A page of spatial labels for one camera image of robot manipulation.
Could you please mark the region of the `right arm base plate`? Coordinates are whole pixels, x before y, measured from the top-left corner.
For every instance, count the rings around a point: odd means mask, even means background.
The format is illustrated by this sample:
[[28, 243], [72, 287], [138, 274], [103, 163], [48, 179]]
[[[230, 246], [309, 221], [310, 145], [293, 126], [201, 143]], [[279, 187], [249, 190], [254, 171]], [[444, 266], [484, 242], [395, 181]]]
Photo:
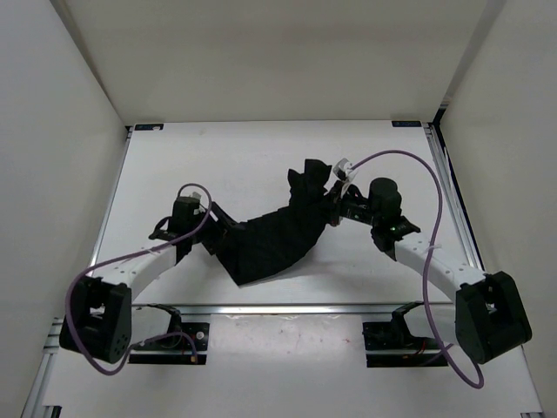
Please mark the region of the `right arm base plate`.
[[433, 338], [394, 334], [390, 322], [364, 322], [362, 335], [367, 368], [447, 367]]

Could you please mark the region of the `front aluminium rail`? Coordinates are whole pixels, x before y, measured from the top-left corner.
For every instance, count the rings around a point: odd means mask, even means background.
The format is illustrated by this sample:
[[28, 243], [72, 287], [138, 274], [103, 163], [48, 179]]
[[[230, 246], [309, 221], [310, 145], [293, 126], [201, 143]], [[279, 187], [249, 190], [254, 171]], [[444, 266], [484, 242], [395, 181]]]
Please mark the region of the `front aluminium rail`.
[[176, 305], [181, 314], [208, 315], [248, 315], [248, 314], [389, 314], [401, 307], [395, 304], [258, 304], [258, 305]]

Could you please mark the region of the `left blue corner label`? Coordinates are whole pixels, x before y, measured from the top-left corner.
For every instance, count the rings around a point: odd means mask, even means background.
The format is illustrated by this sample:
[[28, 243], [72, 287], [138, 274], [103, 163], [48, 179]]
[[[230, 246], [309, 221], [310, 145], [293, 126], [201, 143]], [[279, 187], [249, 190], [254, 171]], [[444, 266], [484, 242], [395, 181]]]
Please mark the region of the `left blue corner label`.
[[136, 124], [134, 131], [162, 131], [164, 124]]

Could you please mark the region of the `left aluminium rail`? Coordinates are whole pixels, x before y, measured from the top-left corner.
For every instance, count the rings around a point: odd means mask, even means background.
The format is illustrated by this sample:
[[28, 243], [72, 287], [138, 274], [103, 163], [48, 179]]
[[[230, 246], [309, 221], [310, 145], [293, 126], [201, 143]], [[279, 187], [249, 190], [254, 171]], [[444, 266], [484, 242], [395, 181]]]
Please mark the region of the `left aluminium rail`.
[[[129, 147], [131, 140], [131, 133], [134, 128], [132, 125], [127, 125], [125, 127], [126, 137], [123, 142], [124, 150], [117, 161], [117, 170], [115, 174], [111, 177], [111, 189], [110, 194], [105, 200], [104, 205], [104, 216], [100, 226], [97, 228], [97, 236], [94, 247], [90, 251], [89, 266], [92, 266], [97, 262], [97, 257], [100, 253], [100, 246], [104, 237], [104, 232], [106, 225], [108, 223], [108, 217], [110, 214], [110, 209], [116, 194], [117, 183], [120, 179], [121, 172], [123, 170], [125, 156]], [[62, 407], [43, 404], [44, 394], [50, 380], [51, 371], [54, 367], [56, 360], [56, 355], [58, 351], [57, 343], [57, 333], [59, 332], [59, 327], [61, 326], [60, 319], [58, 317], [53, 317], [48, 330], [48, 334], [41, 346], [41, 362], [37, 373], [35, 375], [34, 381], [32, 383], [28, 397], [24, 403], [23, 411], [21, 412], [21, 417], [59, 417]]]

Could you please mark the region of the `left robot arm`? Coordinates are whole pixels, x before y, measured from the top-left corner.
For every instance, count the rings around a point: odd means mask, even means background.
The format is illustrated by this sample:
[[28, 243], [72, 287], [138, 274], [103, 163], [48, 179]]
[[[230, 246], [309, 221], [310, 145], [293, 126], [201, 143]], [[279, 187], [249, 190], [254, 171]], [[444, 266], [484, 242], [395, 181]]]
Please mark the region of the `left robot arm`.
[[77, 279], [68, 293], [60, 347], [110, 364], [123, 359], [131, 343], [134, 299], [194, 245], [214, 253], [237, 224], [216, 203], [203, 208], [194, 196], [176, 198], [171, 215], [149, 235], [154, 247], [117, 258], [119, 266], [104, 277]]

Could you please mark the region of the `blue corner label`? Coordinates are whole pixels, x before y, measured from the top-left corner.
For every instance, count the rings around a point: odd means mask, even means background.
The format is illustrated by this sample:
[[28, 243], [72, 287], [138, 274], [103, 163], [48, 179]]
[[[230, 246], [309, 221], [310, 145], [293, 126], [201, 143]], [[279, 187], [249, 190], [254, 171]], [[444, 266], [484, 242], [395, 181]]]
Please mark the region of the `blue corner label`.
[[164, 124], [136, 124], [134, 131], [162, 131]]
[[414, 120], [393, 120], [392, 121], [392, 127], [394, 128], [420, 128], [422, 126], [422, 124], [420, 123], [420, 121], [414, 121]]

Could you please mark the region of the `black pleated skirt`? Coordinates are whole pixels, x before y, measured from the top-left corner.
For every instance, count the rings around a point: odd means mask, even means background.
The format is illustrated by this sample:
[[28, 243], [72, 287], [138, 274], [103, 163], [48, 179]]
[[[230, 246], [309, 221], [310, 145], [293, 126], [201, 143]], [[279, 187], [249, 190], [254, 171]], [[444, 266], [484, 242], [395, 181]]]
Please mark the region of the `black pleated skirt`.
[[287, 206], [228, 229], [216, 256], [237, 286], [282, 273], [317, 244], [333, 210], [325, 188], [331, 172], [323, 161], [307, 159], [303, 172], [287, 173]]

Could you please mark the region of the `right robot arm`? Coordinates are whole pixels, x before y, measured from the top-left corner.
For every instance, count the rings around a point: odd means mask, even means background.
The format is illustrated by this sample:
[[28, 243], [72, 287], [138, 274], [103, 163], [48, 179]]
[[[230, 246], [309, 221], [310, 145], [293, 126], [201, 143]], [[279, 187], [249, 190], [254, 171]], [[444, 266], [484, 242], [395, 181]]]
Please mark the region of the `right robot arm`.
[[440, 247], [433, 247], [401, 211], [397, 184], [377, 178], [363, 195], [357, 186], [338, 180], [330, 194], [332, 224], [350, 219], [371, 227], [372, 241], [390, 259], [426, 274], [453, 308], [440, 315], [438, 331], [473, 361], [485, 364], [530, 341], [532, 328], [513, 278], [467, 266]]

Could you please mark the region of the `right blue corner label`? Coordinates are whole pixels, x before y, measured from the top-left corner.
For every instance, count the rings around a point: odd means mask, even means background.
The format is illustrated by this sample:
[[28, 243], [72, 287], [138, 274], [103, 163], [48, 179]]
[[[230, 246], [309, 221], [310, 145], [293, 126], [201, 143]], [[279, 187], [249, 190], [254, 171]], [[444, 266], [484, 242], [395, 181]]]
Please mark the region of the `right blue corner label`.
[[420, 128], [422, 126], [422, 124], [420, 123], [420, 121], [414, 121], [414, 120], [393, 120], [392, 121], [392, 127], [394, 128]]

